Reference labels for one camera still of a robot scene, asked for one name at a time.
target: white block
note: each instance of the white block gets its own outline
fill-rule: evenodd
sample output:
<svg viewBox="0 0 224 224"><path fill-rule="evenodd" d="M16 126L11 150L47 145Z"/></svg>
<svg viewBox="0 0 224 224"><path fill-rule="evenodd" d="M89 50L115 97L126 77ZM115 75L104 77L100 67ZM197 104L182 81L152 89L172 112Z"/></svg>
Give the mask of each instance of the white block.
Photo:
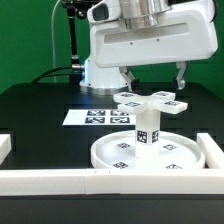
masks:
<svg viewBox="0 0 224 224"><path fill-rule="evenodd" d="M187 109L187 103L172 100L159 100L155 108L165 113L178 114Z"/></svg>
<svg viewBox="0 0 224 224"><path fill-rule="evenodd" d="M118 110L123 113L137 115L143 113L146 110L146 104L142 101L129 101L126 104L119 104Z"/></svg>
<svg viewBox="0 0 224 224"><path fill-rule="evenodd" d="M0 195L85 194L85 170L0 171Z"/></svg>
<svg viewBox="0 0 224 224"><path fill-rule="evenodd" d="M0 164L4 161L6 156L11 151L11 139L10 135L8 134L2 134L0 135Z"/></svg>
<svg viewBox="0 0 224 224"><path fill-rule="evenodd" d="M197 144L209 168L224 169L224 153L208 133L197 134Z"/></svg>
<svg viewBox="0 0 224 224"><path fill-rule="evenodd" d="M126 104L129 103L130 101L135 102L138 99L138 97L140 96L134 93L122 92L114 95L114 101L116 103Z"/></svg>
<svg viewBox="0 0 224 224"><path fill-rule="evenodd" d="M109 169L89 169L85 176L86 194L120 193L119 171Z"/></svg>

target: black table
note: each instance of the black table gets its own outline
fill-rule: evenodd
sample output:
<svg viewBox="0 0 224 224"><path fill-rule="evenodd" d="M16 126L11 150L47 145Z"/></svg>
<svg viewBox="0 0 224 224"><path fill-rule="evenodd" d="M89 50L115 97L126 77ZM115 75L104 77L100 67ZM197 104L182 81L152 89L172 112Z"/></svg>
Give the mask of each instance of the black table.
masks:
<svg viewBox="0 0 224 224"><path fill-rule="evenodd" d="M150 95L169 83L141 83ZM188 83L176 100L178 115L162 114L161 130L196 140L209 133L224 149L224 102ZM69 84L19 84L0 95L0 133L12 151L1 169L91 168L90 147L98 138L134 126L62 126L69 109L116 109L111 96L81 93ZM223 223L223 195L71 195L0 197L1 223Z"/></svg>

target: white plastic base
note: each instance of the white plastic base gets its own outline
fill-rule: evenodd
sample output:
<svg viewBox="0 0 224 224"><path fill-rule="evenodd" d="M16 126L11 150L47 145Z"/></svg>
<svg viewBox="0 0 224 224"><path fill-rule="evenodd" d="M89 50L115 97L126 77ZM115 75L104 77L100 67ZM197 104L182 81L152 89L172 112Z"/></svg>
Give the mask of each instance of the white plastic base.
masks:
<svg viewBox="0 0 224 224"><path fill-rule="evenodd" d="M197 169L205 166L205 156L196 142L180 135L160 132L158 156L137 158L135 131L118 132L97 140L91 148L94 168Z"/></svg>
<svg viewBox="0 0 224 224"><path fill-rule="evenodd" d="M208 168L2 170L0 196L224 194L224 153L206 133L197 135L196 144Z"/></svg>

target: black cable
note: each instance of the black cable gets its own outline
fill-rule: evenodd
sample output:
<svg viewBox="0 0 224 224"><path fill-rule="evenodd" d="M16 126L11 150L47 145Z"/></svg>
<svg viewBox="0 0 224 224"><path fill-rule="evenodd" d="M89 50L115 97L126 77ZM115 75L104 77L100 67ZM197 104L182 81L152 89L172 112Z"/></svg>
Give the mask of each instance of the black cable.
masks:
<svg viewBox="0 0 224 224"><path fill-rule="evenodd" d="M49 71L44 72L43 74L41 74L37 78L35 78L32 81L32 83L38 83L38 81L40 79L45 78L45 77L49 77L48 75L50 75L51 73L58 72L58 71L62 71L62 70L66 70L66 69L72 69L72 67L71 66L62 66L62 67L58 67L58 68L51 69Z"/></svg>

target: white robot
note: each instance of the white robot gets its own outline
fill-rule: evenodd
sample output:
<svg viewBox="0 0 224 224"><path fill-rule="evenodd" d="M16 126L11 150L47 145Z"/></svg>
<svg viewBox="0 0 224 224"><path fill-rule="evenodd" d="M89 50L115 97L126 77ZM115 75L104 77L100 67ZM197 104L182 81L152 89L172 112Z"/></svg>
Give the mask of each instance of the white robot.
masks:
<svg viewBox="0 0 224 224"><path fill-rule="evenodd" d="M210 136L199 134L196 143L160 132L161 112L187 109L186 103L174 101L175 94L142 97L130 93L135 79L128 66L176 62L180 69L176 82L182 89L187 61L208 59L217 50L215 2L169 2L103 0L88 10L91 53L81 89L101 95L117 93L118 110L136 116L135 131L114 133L93 144L95 168L192 169L205 166L205 154L211 158L209 147L201 143L211 141Z"/></svg>
<svg viewBox="0 0 224 224"><path fill-rule="evenodd" d="M217 50L213 0L169 4L168 0L103 0L88 10L91 53L82 91L113 95L132 89L128 66L176 62L184 88L187 61Z"/></svg>

